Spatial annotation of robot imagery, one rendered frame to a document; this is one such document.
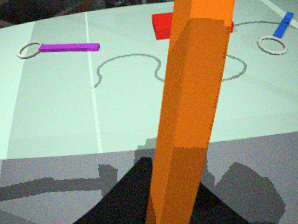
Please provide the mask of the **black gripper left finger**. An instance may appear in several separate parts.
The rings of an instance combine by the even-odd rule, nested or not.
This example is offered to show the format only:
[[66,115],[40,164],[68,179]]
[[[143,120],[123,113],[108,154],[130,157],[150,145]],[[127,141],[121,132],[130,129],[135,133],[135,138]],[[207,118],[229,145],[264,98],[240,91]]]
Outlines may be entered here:
[[73,224],[145,224],[152,173],[152,157],[141,157],[96,206]]

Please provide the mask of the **purple bar with grey loop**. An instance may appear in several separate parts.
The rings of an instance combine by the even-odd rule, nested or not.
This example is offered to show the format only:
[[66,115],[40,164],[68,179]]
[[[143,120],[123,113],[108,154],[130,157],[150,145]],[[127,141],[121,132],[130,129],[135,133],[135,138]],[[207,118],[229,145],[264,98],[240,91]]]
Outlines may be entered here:
[[[28,55],[20,55],[21,49],[27,47],[29,44],[40,44],[40,47]],[[35,56],[37,52],[76,52],[76,51],[98,51],[100,48],[100,43],[92,43],[92,44],[41,44],[39,40],[31,40],[28,43],[21,45],[19,49],[17,49],[17,56],[19,57],[31,57]]]

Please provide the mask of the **orange handle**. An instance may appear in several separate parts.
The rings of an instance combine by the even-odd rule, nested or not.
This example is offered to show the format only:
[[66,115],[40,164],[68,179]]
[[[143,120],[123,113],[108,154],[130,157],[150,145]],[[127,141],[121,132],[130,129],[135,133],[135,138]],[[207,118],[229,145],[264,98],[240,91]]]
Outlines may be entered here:
[[145,224],[190,224],[208,156],[234,0],[174,0]]

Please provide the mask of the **red rectangular block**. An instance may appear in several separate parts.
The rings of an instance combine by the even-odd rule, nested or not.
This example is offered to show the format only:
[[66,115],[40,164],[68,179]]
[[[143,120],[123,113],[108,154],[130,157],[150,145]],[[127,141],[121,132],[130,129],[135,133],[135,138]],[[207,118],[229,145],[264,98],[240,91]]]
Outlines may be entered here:
[[[169,39],[170,27],[172,27],[173,12],[164,12],[164,14],[152,15],[154,32],[157,40]],[[234,23],[231,22],[230,32],[233,32]]]

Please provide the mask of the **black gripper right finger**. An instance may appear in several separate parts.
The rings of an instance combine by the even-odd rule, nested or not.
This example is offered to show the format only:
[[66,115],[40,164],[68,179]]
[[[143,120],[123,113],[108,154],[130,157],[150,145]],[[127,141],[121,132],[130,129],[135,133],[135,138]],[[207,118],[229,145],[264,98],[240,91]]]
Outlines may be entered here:
[[198,185],[190,224],[250,224],[202,183]]

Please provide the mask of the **white loop with blue handle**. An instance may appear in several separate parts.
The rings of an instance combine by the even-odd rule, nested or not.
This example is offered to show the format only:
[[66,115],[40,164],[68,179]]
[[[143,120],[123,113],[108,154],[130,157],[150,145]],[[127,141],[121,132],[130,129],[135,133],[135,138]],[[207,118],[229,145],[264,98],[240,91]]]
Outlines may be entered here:
[[[281,24],[279,24],[279,26],[278,26],[277,30],[275,30],[273,36],[265,35],[265,36],[258,37],[258,41],[257,41],[258,47],[262,48],[263,51],[271,53],[271,55],[281,55],[281,53],[283,53],[283,52],[286,53],[287,45],[286,45],[285,41],[283,41],[281,39],[281,37],[283,34],[285,34],[285,30],[287,30],[287,26],[289,26],[289,23],[291,22],[291,18],[294,18],[293,15],[294,15],[294,12],[287,11],[285,18],[283,18]],[[279,43],[283,44],[283,47],[285,47],[285,48],[283,48],[283,51],[271,51],[271,49],[267,49],[267,48],[263,47],[263,45],[261,44],[262,39],[263,40],[265,40],[265,39],[279,40]]]

